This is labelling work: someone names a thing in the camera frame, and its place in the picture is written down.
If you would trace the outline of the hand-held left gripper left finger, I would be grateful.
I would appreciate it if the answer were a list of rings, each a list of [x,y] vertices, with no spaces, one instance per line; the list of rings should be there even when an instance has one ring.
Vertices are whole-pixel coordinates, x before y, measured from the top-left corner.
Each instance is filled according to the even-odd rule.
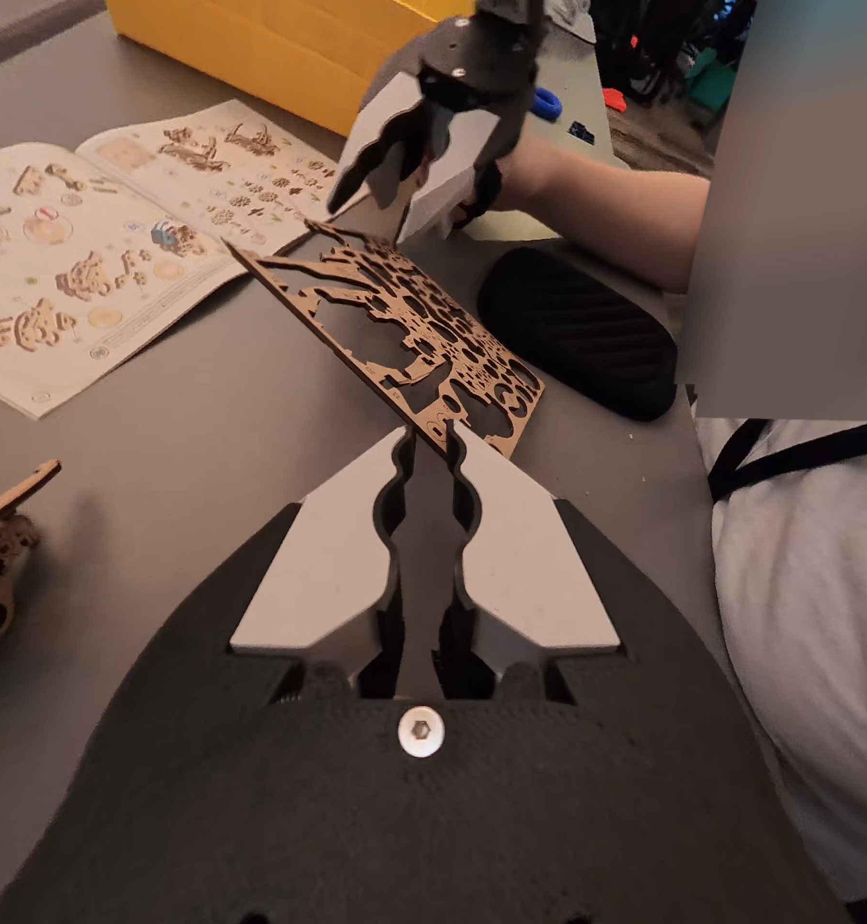
[[[333,664],[362,697],[393,697],[404,653],[400,564],[416,435],[387,434],[311,491],[230,640],[232,653]]]

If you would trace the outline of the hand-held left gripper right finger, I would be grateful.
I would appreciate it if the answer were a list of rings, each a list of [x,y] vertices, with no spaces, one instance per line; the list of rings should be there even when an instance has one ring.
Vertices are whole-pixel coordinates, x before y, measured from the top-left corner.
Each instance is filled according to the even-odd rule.
[[[559,510],[537,480],[461,422],[447,425],[464,541],[440,623],[445,697],[490,697],[507,671],[615,653],[621,639]]]

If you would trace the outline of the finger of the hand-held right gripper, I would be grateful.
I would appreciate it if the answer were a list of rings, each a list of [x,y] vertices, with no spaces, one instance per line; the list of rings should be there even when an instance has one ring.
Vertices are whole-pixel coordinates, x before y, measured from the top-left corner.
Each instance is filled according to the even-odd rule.
[[[426,179],[412,194],[395,238],[397,245],[431,230],[443,237],[449,233],[454,210],[474,193],[477,162],[499,123],[497,114],[482,109],[450,120],[445,150],[429,164]]]
[[[327,201],[330,214],[345,209],[363,186],[381,208],[419,167],[430,142],[428,96],[440,82],[436,71],[398,71],[360,110],[342,152]]]

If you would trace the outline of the laser-cut wooden parts sheet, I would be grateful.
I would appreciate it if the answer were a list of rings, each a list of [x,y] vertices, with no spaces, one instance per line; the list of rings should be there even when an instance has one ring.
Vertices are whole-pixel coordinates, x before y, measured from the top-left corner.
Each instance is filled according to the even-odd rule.
[[[413,260],[381,237],[308,220],[292,245],[327,242],[314,259],[232,256],[442,456],[447,425],[472,427],[470,407],[501,415],[508,433],[481,439],[510,459],[543,397],[543,381]],[[319,320],[324,305],[352,308],[398,333],[404,368],[358,357]]]

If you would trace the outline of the person's right hand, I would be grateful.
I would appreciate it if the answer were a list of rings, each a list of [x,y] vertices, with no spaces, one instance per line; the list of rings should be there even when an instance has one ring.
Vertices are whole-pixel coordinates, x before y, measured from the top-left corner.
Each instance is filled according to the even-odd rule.
[[[453,222],[520,212],[562,234],[570,224],[567,209],[592,189],[601,167],[543,139],[525,138],[485,168],[478,190],[453,211]]]

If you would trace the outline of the yellow box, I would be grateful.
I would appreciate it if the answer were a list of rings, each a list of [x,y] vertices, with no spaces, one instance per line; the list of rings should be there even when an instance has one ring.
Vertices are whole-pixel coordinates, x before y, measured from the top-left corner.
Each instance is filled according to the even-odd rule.
[[[108,1],[116,32],[347,136],[381,65],[473,1]]]

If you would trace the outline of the black ribbed wrist rest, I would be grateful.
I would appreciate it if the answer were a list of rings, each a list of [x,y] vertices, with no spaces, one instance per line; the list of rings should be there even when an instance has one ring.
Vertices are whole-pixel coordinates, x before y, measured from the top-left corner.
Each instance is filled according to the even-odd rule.
[[[477,297],[484,327],[520,360],[633,422],[665,415],[677,396],[677,346],[625,296],[543,250],[514,248]]]

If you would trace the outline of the green bin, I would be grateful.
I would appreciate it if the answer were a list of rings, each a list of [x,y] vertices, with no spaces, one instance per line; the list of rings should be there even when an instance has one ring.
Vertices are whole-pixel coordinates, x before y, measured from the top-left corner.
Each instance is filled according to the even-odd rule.
[[[685,75],[686,97],[695,108],[715,116],[727,105],[737,75],[737,64],[723,62],[712,47],[704,48]]]

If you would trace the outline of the person's white shirt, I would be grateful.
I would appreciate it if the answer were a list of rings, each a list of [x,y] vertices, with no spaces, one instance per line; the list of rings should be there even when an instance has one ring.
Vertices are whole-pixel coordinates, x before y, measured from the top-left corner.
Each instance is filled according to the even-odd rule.
[[[694,422],[728,656],[809,859],[867,922],[867,423]]]

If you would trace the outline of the illustrated instruction booklet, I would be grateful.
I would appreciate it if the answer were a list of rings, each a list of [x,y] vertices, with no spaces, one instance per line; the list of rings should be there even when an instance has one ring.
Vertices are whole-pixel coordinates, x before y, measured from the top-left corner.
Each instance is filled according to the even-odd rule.
[[[231,100],[0,149],[0,401],[39,420],[325,221],[338,164]]]

